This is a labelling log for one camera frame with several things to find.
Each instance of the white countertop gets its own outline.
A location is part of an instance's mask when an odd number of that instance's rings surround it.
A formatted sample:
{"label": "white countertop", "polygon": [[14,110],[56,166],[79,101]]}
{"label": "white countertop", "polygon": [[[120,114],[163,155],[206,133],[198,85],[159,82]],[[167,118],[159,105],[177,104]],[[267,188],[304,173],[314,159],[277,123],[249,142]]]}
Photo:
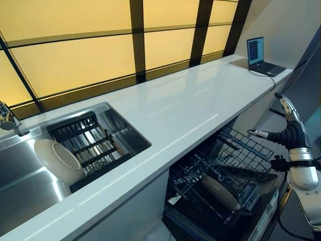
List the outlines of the white countertop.
{"label": "white countertop", "polygon": [[[106,101],[152,146],[0,240],[72,239],[112,211],[273,88],[269,77],[230,64],[241,58],[231,55],[26,119],[33,126]],[[274,77],[276,84],[291,72]]]}

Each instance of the dish rack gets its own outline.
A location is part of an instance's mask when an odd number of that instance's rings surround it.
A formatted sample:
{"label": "dish rack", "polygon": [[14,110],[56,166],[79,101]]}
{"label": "dish rack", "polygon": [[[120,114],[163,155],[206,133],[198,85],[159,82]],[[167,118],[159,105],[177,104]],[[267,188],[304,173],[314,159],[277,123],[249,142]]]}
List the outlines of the dish rack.
{"label": "dish rack", "polygon": [[[255,193],[257,184],[275,177],[269,174],[268,160],[272,155],[273,152],[261,144],[224,127],[170,168],[167,201],[175,206],[182,198],[210,220],[232,225],[255,205],[259,198]],[[227,209],[202,188],[204,175],[211,176],[230,191],[241,209]]]}
{"label": "dish rack", "polygon": [[47,127],[51,137],[66,147],[83,167],[84,179],[70,187],[75,192],[132,157],[124,153],[97,121],[94,112]]}

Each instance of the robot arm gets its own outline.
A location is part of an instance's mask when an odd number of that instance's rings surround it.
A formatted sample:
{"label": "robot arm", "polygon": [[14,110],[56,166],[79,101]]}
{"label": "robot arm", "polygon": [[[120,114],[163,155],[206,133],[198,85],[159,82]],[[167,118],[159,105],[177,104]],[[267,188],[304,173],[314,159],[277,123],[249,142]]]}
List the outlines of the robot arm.
{"label": "robot arm", "polygon": [[284,145],[289,151],[289,160],[275,156],[272,167],[278,171],[289,170],[288,182],[299,197],[308,224],[314,231],[321,231],[321,173],[316,170],[320,164],[314,161],[306,130],[291,101],[283,94],[275,93],[285,110],[286,129],[271,133],[248,130],[248,133]]}

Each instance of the dishwasher rack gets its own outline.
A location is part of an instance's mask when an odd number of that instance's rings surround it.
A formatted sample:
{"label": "dishwasher rack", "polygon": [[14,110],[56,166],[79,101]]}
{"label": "dishwasher rack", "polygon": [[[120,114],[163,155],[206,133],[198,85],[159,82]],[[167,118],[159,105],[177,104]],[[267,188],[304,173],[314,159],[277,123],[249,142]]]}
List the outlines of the dishwasher rack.
{"label": "dishwasher rack", "polygon": [[[195,207],[210,220],[233,225],[259,198],[255,194],[257,184],[275,177],[269,174],[268,160],[272,155],[271,150],[230,127],[224,127],[171,166],[167,201],[175,206],[182,198],[189,207]],[[231,211],[214,200],[202,187],[204,175],[216,179],[230,191],[241,209]]]}

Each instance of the black cable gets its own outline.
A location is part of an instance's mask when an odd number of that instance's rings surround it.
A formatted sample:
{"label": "black cable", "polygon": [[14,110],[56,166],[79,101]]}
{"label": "black cable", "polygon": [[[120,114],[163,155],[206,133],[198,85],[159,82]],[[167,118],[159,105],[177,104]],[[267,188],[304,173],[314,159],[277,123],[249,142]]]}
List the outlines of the black cable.
{"label": "black cable", "polygon": [[289,234],[289,235],[291,235],[291,236],[293,236],[293,237],[295,237],[295,238],[302,239],[302,240],[314,241],[314,239],[307,238],[307,237],[301,237],[301,236],[299,236],[299,235],[296,235],[296,234],[291,233],[289,230],[287,230],[287,229],[283,226],[283,224],[282,224],[282,222],[281,222],[281,218],[280,218],[280,215],[281,215],[281,213],[280,213],[281,198],[280,198],[280,197],[281,197],[281,195],[282,195],[282,191],[283,191],[284,185],[285,185],[285,183],[286,183],[286,178],[287,178],[287,172],[284,172],[284,178],[283,178],[282,184],[281,184],[281,186],[280,186],[280,188],[279,188],[279,195],[278,195],[278,197],[277,197],[277,206],[276,206],[277,221],[278,221],[280,227],[281,227],[287,234]]}
{"label": "black cable", "polygon": [[256,76],[260,76],[260,77],[270,77],[270,78],[271,78],[271,80],[273,81],[273,84],[274,84],[273,89],[271,89],[270,91],[272,91],[272,90],[274,90],[274,89],[275,89],[276,84],[275,84],[274,79],[273,79],[271,76],[269,76],[269,75],[260,75],[260,74],[256,74],[256,73],[253,73],[253,72],[252,72],[251,70],[249,70],[249,69],[248,69],[248,72],[250,72],[250,73],[252,73],[252,74],[254,74],[254,75],[256,75]]}

